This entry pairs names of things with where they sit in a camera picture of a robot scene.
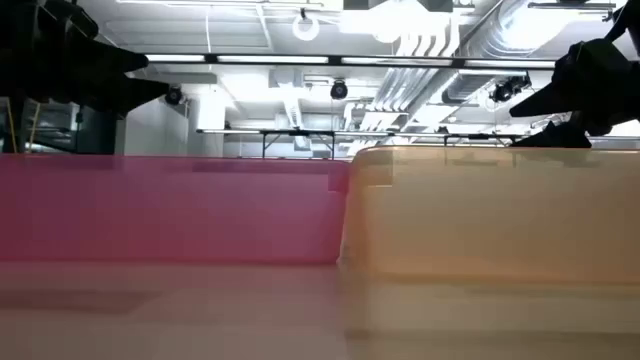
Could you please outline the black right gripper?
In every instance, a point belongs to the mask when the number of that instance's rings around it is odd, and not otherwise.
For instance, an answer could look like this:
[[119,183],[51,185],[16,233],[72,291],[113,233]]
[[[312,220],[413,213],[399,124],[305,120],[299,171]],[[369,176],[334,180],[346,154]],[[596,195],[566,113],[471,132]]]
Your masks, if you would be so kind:
[[[509,114],[519,118],[571,111],[571,121],[591,135],[606,135],[616,125],[640,120],[640,64],[628,60],[609,40],[571,45],[556,61],[552,81],[511,107]],[[511,147],[591,148],[579,126],[549,122]]]

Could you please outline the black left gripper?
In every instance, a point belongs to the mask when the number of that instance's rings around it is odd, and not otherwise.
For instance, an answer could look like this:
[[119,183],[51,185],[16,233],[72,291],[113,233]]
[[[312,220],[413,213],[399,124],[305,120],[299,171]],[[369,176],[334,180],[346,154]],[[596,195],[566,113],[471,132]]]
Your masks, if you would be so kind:
[[90,88],[68,73],[126,73],[148,66],[144,54],[94,39],[97,23],[77,0],[0,0],[0,97],[74,102],[126,115],[169,91],[160,81],[118,75]]

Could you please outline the dark glass partition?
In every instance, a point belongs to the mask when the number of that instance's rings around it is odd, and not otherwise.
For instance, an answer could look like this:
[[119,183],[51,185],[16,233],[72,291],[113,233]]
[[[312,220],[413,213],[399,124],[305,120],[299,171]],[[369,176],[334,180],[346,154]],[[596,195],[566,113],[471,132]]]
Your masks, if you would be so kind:
[[115,151],[119,116],[74,103],[11,102],[14,139],[20,152],[107,154]]

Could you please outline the orange translucent plastic bin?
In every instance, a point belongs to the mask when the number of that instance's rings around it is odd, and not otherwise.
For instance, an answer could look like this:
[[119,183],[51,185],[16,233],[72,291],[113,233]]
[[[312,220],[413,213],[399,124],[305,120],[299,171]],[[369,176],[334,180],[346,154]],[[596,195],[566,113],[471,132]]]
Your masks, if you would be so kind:
[[640,151],[384,146],[350,165],[372,278],[640,284]]

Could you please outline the black ceiling track fixture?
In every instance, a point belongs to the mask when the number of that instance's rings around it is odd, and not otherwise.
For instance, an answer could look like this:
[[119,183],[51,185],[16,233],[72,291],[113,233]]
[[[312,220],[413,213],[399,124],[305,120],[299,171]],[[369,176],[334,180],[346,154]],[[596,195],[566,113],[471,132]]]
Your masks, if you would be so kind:
[[615,3],[593,2],[529,2],[527,8],[536,11],[553,11],[578,18],[592,17],[604,22],[606,22],[617,9]]

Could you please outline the pink translucent plastic bin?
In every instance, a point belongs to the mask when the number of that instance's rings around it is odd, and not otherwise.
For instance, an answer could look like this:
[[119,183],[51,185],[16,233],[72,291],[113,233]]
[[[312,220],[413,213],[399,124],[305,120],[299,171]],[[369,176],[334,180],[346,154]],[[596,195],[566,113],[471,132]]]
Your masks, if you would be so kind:
[[332,160],[0,155],[0,260],[329,264]]

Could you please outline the ceiling linear light strip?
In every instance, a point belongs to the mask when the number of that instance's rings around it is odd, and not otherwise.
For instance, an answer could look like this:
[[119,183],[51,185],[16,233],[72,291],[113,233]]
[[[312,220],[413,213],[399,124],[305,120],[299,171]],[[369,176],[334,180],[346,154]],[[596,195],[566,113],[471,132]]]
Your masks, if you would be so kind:
[[554,60],[522,58],[399,57],[260,54],[147,54],[152,64],[318,65],[335,67],[395,67],[453,69],[553,70]]

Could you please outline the white ceiling pipes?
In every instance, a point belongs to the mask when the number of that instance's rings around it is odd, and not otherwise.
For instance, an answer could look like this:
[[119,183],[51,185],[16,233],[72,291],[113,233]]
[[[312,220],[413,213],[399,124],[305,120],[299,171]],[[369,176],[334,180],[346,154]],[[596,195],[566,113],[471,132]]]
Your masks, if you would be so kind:
[[[459,20],[456,15],[430,15],[425,23],[403,30],[394,55],[399,57],[450,57],[460,43]],[[390,68],[373,101],[368,104],[357,132],[384,132],[396,119],[414,105],[439,68]]]

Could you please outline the silver air duct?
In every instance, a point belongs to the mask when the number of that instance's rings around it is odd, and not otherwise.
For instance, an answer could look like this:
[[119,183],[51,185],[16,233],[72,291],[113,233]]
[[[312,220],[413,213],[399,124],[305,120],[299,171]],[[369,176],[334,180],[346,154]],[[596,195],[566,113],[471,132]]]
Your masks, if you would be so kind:
[[[486,19],[465,35],[454,55],[463,58],[528,59],[557,37],[569,24],[585,18],[567,16],[553,11],[528,9],[529,2],[589,2],[590,0],[498,0]],[[488,70],[443,70],[443,87],[435,98],[444,104],[458,106],[471,99],[479,90],[511,76],[497,75]]]

